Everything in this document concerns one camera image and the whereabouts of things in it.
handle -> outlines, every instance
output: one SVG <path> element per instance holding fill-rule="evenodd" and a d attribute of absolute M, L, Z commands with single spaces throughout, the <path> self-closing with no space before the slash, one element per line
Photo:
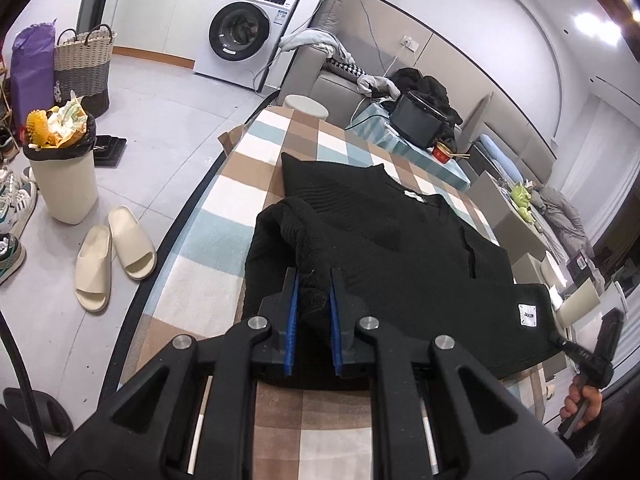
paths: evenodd
<path fill-rule="evenodd" d="M 113 31 L 111 30 L 111 27 L 109 25 L 107 25 L 106 23 L 101 23 L 100 25 L 98 25 L 97 27 L 92 28 L 89 33 L 86 35 L 86 38 L 84 38 L 84 46 L 87 46 L 87 44 L 89 43 L 89 36 L 91 35 L 92 32 L 95 32 L 96 30 L 99 30 L 100 27 L 107 27 L 107 30 L 109 31 L 109 43 L 113 43 Z"/>
<path fill-rule="evenodd" d="M 589 384 L 587 381 L 587 377 L 584 374 L 580 374 L 580 382 L 578 383 L 578 390 L 582 392 L 582 388 L 585 387 L 587 384 Z M 584 413 L 587 411 L 588 407 L 589 407 L 589 401 L 584 397 L 581 398 L 580 401 L 578 402 L 578 411 L 575 412 L 575 415 L 570 416 L 568 419 L 564 420 L 562 424 L 560 424 L 560 426 L 558 426 L 558 433 L 562 436 L 562 438 L 564 439 L 571 438 L 572 434 L 574 434 L 576 427 L 578 426 L 578 423 L 580 423 L 580 421 L 584 417 Z"/>
<path fill-rule="evenodd" d="M 68 28 L 68 29 L 63 30 L 62 32 L 60 32 L 60 35 L 58 36 L 58 42 L 56 44 L 59 45 L 60 44 L 60 38 L 62 38 L 62 35 L 65 32 L 69 32 L 69 31 L 71 31 L 74 34 L 74 36 L 76 37 L 76 41 L 78 41 L 78 33 L 76 32 L 76 30 L 74 28 Z"/>

woven basket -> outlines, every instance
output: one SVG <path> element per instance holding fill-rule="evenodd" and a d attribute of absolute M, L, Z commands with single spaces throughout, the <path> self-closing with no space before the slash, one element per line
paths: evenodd
<path fill-rule="evenodd" d="M 85 95 L 82 98 L 82 110 L 93 117 L 100 117 L 109 109 L 109 89 L 94 95 Z"/>
<path fill-rule="evenodd" d="M 74 37 L 60 44 L 62 34 L 72 31 Z M 116 34 L 102 24 L 89 32 L 77 34 L 64 30 L 54 48 L 54 80 L 56 101 L 64 104 L 73 90 L 78 97 L 93 96 L 107 89 L 109 66 Z"/>

human hand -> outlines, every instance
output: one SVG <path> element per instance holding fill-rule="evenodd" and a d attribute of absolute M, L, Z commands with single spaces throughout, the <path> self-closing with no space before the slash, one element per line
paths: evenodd
<path fill-rule="evenodd" d="M 562 420 L 565 420 L 578 412 L 578 402 L 580 402 L 583 397 L 589 401 L 589 407 L 587 411 L 584 412 L 582 420 L 578 422 L 576 430 L 581 430 L 592 420 L 598 418 L 600 410 L 602 409 L 602 394 L 600 391 L 592 386 L 585 386 L 582 389 L 582 394 L 580 394 L 580 390 L 578 389 L 579 382 L 579 377 L 575 376 L 574 382 L 569 386 L 569 395 L 564 400 L 564 406 L 560 409 L 560 417 Z"/>

houndstooth pillow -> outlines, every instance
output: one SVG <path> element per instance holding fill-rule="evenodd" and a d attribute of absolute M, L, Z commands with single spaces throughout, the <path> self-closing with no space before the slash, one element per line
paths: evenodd
<path fill-rule="evenodd" d="M 367 73 L 357 65 L 350 65 L 347 63 L 341 63 L 330 57 L 326 60 L 324 67 L 335 75 L 345 78 L 347 81 L 357 83 L 358 78 L 361 75 L 367 75 Z"/>

black garbage bag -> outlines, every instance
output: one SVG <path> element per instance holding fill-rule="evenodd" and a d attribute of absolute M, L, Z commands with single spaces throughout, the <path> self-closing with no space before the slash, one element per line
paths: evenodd
<path fill-rule="evenodd" d="M 79 158 L 94 150 L 96 140 L 96 126 L 94 116 L 88 114 L 86 117 L 86 133 L 82 139 L 78 140 L 68 148 L 44 148 L 36 150 L 27 144 L 22 146 L 24 156 L 29 160 L 69 160 Z"/>

